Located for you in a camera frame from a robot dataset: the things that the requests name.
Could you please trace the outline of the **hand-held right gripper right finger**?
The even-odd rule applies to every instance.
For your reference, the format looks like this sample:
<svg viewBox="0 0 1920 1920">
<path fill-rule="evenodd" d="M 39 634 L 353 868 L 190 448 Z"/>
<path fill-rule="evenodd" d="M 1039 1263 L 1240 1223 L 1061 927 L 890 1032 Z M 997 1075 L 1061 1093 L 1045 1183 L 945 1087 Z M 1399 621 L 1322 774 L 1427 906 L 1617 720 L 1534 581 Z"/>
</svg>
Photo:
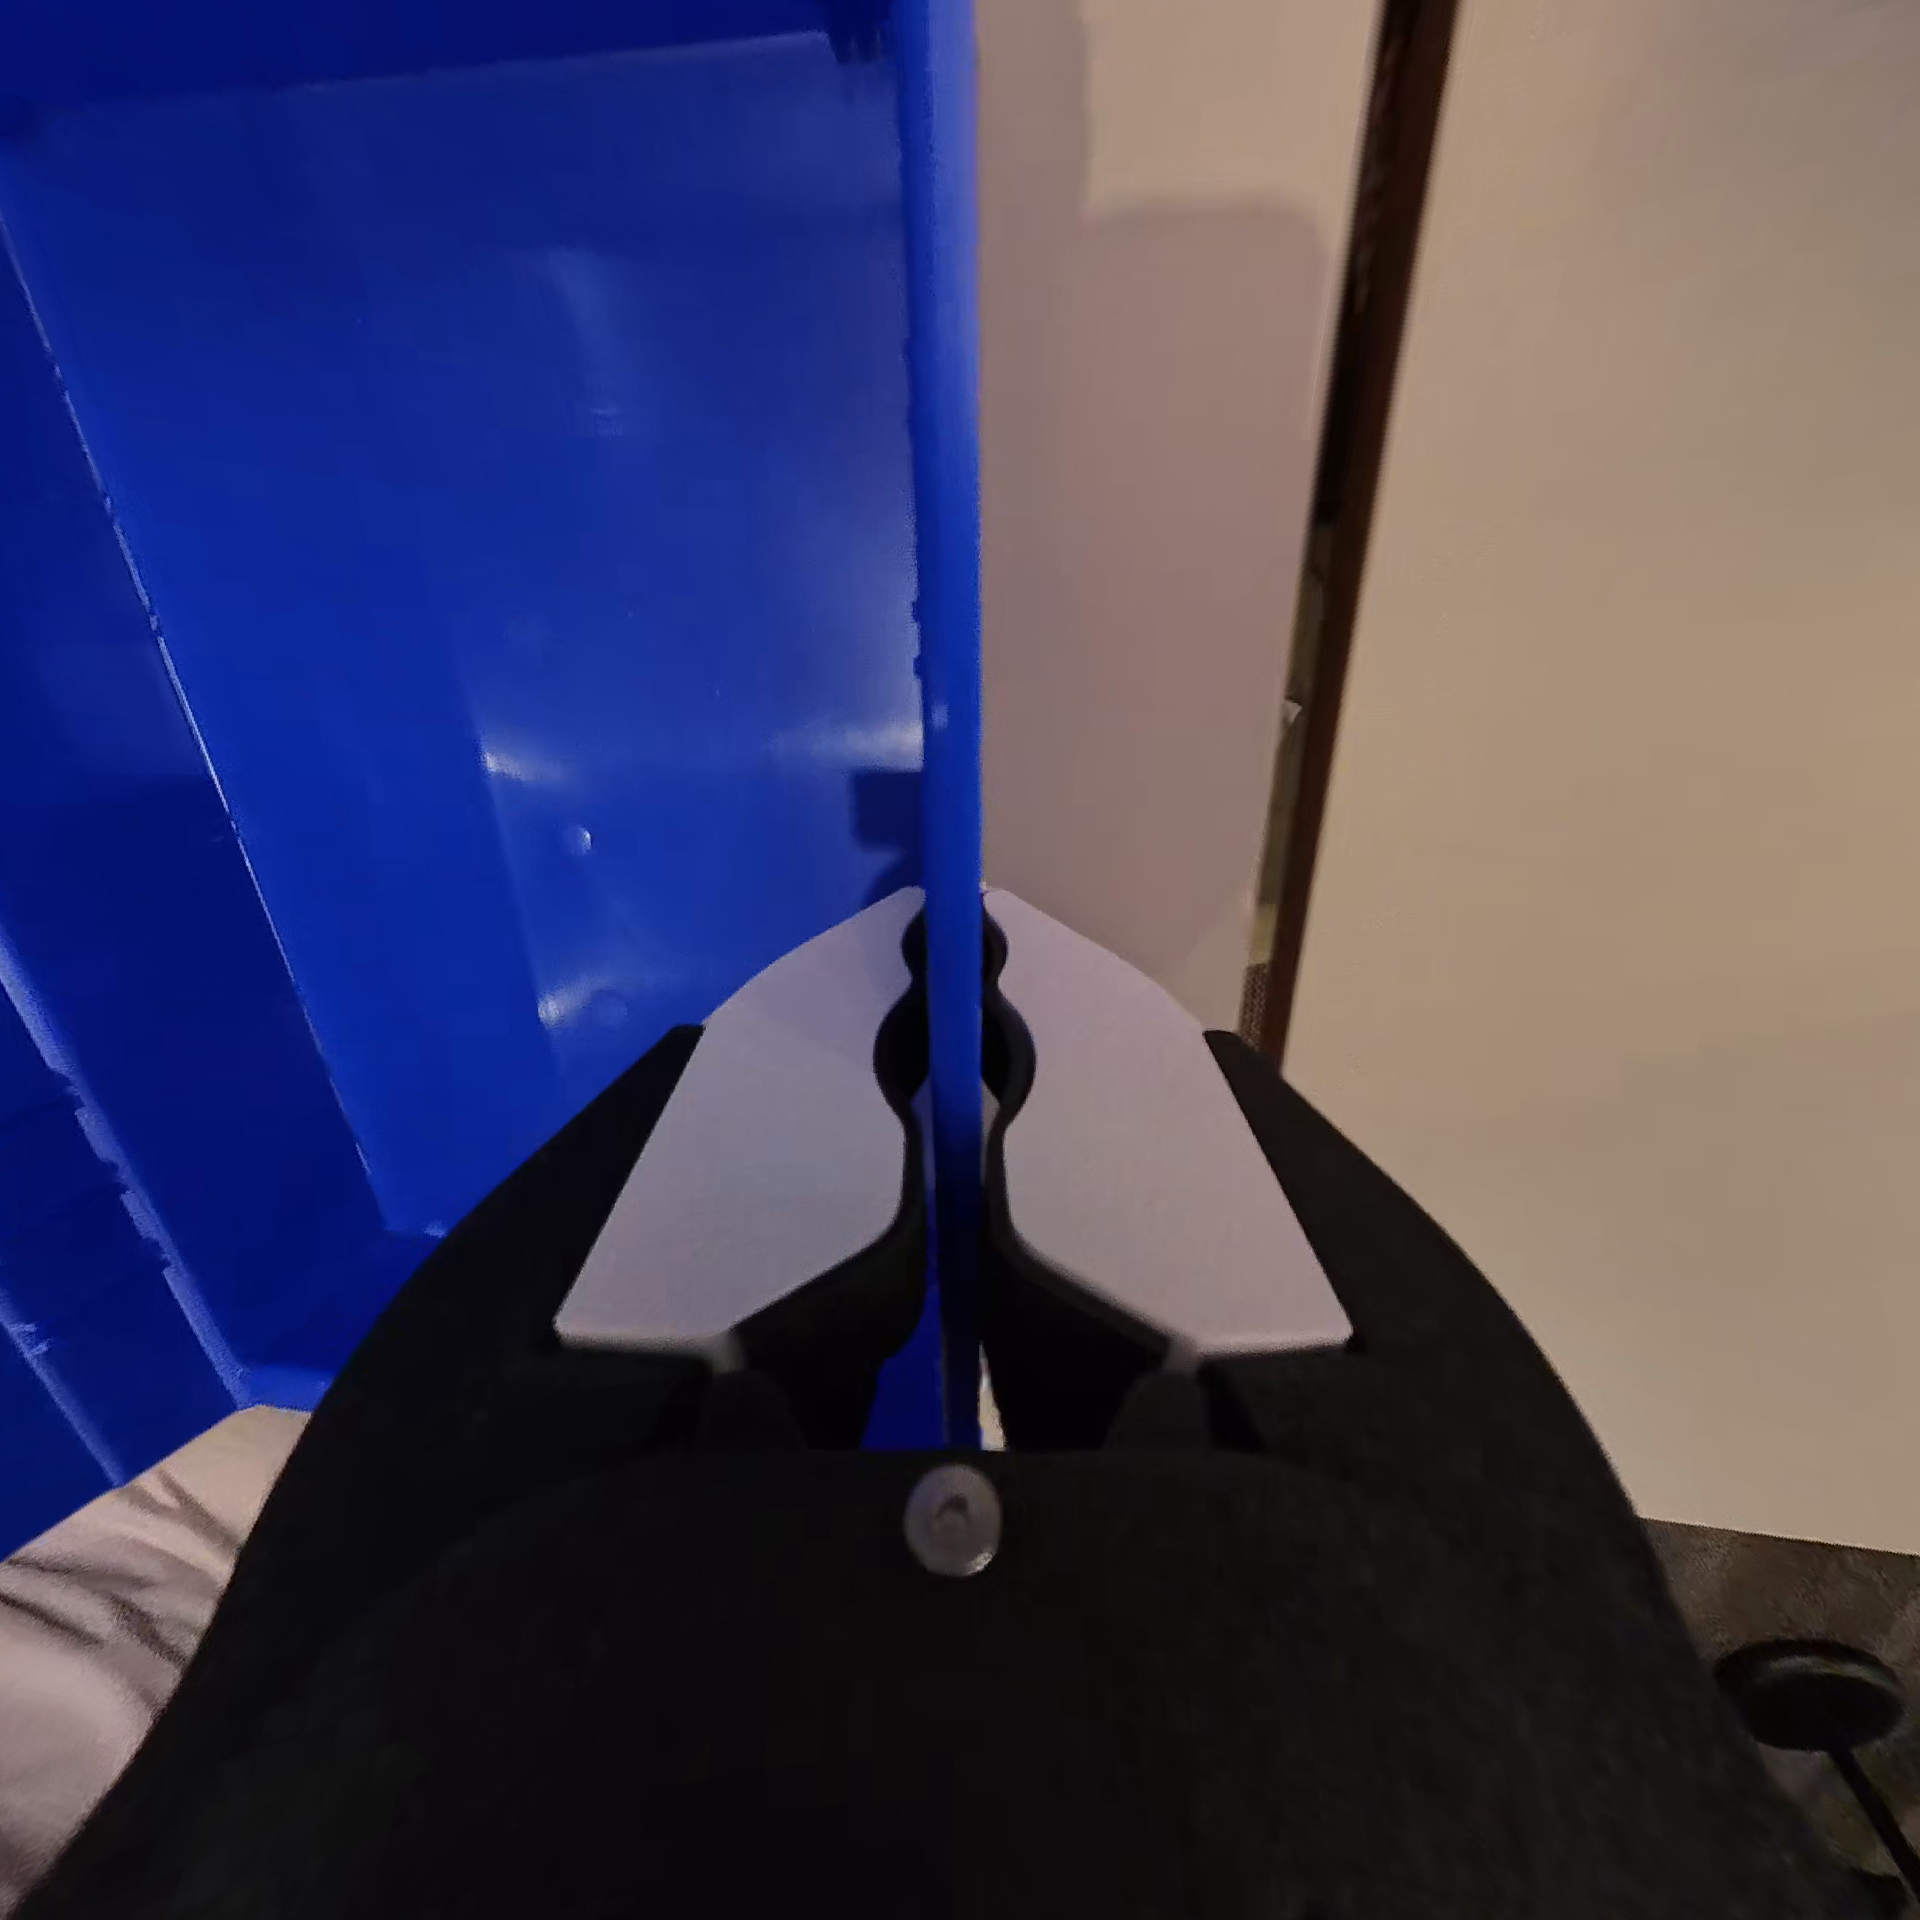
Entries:
<svg viewBox="0 0 1920 1920">
<path fill-rule="evenodd" d="M 1002 1138 L 1019 1251 L 1176 1359 L 1347 1346 L 1353 1324 L 1200 1022 L 1035 906 L 991 890 L 984 908 L 1034 1050 Z"/>
</svg>

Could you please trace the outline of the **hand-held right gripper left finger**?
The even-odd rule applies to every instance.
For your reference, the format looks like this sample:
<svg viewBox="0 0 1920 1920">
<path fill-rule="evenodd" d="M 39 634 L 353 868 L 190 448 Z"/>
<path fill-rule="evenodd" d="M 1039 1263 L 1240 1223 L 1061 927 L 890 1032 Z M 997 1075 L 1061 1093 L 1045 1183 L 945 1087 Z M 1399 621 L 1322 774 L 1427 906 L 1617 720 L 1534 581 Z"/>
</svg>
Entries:
<svg viewBox="0 0 1920 1920">
<path fill-rule="evenodd" d="M 915 978 L 907 884 L 754 973 L 705 1022 L 555 1314 L 563 1346 L 736 1359 L 747 1324 L 871 1251 L 921 1176 L 880 1083 Z"/>
</svg>

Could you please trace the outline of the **blue plastic bin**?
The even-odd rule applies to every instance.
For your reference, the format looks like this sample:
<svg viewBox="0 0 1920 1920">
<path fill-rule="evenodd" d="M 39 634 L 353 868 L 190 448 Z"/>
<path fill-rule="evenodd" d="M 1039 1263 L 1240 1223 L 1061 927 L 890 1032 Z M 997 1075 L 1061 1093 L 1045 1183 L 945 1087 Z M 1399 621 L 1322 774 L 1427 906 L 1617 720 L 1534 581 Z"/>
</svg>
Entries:
<svg viewBox="0 0 1920 1920">
<path fill-rule="evenodd" d="M 975 4 L 5 4 L 5 1549 L 976 843 Z"/>
</svg>

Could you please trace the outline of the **grey cloth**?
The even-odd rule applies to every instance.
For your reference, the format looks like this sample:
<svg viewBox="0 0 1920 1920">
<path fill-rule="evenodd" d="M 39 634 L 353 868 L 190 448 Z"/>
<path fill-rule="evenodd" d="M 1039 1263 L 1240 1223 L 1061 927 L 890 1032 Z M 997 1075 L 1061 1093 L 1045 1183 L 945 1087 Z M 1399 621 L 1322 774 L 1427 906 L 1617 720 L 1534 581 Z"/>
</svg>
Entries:
<svg viewBox="0 0 1920 1920">
<path fill-rule="evenodd" d="M 245 1408 L 3 1563 L 3 1915 L 131 1765 L 309 1416 Z"/>
</svg>

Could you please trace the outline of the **black round-base stand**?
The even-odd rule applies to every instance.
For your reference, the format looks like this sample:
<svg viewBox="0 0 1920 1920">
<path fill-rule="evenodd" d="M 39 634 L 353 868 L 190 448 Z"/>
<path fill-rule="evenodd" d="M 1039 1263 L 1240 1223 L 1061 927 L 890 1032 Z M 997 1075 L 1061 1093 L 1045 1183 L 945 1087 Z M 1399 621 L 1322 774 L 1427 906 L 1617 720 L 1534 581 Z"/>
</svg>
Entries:
<svg viewBox="0 0 1920 1920">
<path fill-rule="evenodd" d="M 1832 1639 L 1767 1639 L 1723 1652 L 1713 1677 L 1746 1732 L 1776 1752 L 1826 1757 L 1891 1860 L 1888 1876 L 1856 1871 L 1879 1915 L 1915 1911 L 1918 1854 L 1904 1823 L 1861 1759 L 1897 1734 L 1906 1719 L 1904 1686 L 1877 1654 Z"/>
</svg>

